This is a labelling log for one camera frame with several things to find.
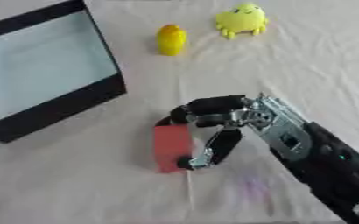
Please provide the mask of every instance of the black box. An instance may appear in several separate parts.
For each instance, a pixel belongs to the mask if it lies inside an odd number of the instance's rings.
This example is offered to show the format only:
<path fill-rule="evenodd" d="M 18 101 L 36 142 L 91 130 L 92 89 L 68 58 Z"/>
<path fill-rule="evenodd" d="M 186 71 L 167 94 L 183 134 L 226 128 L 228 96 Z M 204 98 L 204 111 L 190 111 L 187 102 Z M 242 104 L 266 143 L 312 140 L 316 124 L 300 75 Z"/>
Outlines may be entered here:
<path fill-rule="evenodd" d="M 0 141 L 10 142 L 126 92 L 82 0 L 0 21 Z"/>

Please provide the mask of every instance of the yellow rubber duck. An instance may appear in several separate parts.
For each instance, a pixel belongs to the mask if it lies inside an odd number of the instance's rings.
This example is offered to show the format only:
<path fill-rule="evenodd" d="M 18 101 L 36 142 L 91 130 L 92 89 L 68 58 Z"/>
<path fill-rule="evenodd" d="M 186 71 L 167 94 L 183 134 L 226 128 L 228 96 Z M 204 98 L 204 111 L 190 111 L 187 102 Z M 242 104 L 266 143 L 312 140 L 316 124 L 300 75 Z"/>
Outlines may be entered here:
<path fill-rule="evenodd" d="M 233 39 L 238 32 L 251 32 L 256 36 L 265 32 L 267 24 L 264 11 L 253 3 L 241 3 L 233 10 L 216 15 L 216 28 L 227 39 Z"/>
<path fill-rule="evenodd" d="M 158 49 L 161 54 L 174 56 L 184 48 L 187 35 L 177 24 L 167 24 L 157 34 Z"/>

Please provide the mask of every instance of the robotic hand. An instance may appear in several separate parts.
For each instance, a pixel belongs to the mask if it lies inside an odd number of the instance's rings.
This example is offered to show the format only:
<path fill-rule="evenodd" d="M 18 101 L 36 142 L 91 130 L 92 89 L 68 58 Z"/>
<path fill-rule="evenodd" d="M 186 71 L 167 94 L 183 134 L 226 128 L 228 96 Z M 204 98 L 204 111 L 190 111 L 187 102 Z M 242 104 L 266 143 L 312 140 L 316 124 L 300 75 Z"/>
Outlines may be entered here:
<path fill-rule="evenodd" d="M 229 95 L 197 99 L 175 108 L 158 125 L 221 125 L 198 157 L 178 159 L 180 168 L 218 165 L 241 140 L 239 128 L 250 127 L 272 154 L 311 193 L 347 223 L 359 224 L 359 154 L 316 122 L 307 122 L 279 99 Z"/>

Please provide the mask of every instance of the yellow plush toy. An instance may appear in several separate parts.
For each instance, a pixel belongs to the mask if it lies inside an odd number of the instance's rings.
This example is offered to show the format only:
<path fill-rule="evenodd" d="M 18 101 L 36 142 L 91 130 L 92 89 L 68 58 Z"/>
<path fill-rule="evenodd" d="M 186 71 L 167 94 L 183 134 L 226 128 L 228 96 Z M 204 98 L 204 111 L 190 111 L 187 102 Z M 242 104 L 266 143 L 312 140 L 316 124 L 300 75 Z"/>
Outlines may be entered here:
<path fill-rule="evenodd" d="M 253 3 L 238 4 L 233 10 L 216 16 L 216 28 L 228 39 L 233 39 L 238 32 L 251 32 L 256 36 L 265 32 L 267 23 L 264 11 Z"/>

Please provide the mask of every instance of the white tablecloth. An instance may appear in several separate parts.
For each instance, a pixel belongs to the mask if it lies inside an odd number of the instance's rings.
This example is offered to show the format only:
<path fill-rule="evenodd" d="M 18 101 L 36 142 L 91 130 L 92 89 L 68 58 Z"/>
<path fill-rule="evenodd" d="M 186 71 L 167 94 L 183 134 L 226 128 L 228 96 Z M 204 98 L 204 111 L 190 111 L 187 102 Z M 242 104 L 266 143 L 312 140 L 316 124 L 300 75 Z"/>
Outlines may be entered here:
<path fill-rule="evenodd" d="M 1 0 L 0 18 L 57 2 Z M 249 130 L 219 166 L 155 172 L 153 124 L 217 95 L 275 95 L 359 151 L 359 1 L 259 0 L 268 31 L 228 41 L 214 15 L 235 3 L 89 0 L 129 93 L 0 143 L 0 224 L 339 220 Z M 187 30 L 187 50 L 159 56 L 154 34 L 171 23 Z"/>

